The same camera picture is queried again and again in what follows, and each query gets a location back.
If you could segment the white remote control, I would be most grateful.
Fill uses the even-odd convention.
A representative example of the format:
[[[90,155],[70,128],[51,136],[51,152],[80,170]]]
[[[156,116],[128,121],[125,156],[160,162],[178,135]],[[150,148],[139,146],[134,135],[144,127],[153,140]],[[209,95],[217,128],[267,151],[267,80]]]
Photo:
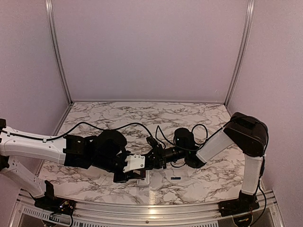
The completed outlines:
[[[140,179],[137,179],[138,187],[146,187],[150,184],[150,170],[144,170],[140,172]]]

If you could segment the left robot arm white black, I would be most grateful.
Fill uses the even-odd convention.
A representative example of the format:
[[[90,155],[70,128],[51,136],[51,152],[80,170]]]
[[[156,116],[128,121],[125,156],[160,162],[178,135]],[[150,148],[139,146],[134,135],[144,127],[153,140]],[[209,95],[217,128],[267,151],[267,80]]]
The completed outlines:
[[[21,185],[35,201],[41,201],[49,210],[56,210],[60,200],[53,185],[34,176],[19,163],[19,157],[37,158],[67,167],[88,169],[91,166],[112,172],[115,181],[141,179],[146,168],[144,155],[126,150],[127,140],[117,130],[102,130],[99,135],[87,137],[65,133],[53,137],[21,132],[0,121],[0,172]]]

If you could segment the white battery cover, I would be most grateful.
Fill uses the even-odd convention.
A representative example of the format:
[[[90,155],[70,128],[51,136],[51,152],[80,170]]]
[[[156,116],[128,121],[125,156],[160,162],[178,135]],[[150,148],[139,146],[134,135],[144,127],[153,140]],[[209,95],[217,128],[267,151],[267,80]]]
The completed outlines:
[[[102,183],[105,181],[107,175],[102,176],[99,181],[98,181],[98,185],[102,185]]]

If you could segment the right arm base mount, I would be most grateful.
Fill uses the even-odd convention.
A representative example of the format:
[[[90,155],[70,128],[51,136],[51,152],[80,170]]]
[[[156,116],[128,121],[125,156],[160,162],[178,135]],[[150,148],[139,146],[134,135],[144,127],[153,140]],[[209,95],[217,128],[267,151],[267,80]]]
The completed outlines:
[[[260,208],[259,203],[256,200],[246,201],[240,199],[221,201],[218,203],[218,206],[222,217],[238,215]]]

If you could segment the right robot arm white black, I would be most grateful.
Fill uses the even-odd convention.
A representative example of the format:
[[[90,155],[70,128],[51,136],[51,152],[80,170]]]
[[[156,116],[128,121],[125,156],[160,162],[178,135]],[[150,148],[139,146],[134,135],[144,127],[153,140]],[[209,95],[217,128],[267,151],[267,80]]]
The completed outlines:
[[[175,130],[169,148],[164,148],[152,137],[147,138],[147,142],[151,151],[144,155],[143,167],[146,170],[165,169],[168,162],[179,159],[183,159],[190,168],[199,169],[222,157],[228,150],[235,150],[242,156],[244,167],[242,186],[234,207],[244,212],[253,204],[269,143],[268,127],[257,118],[235,112],[228,122],[212,135],[207,135],[200,144],[195,141],[193,131],[187,128]]]

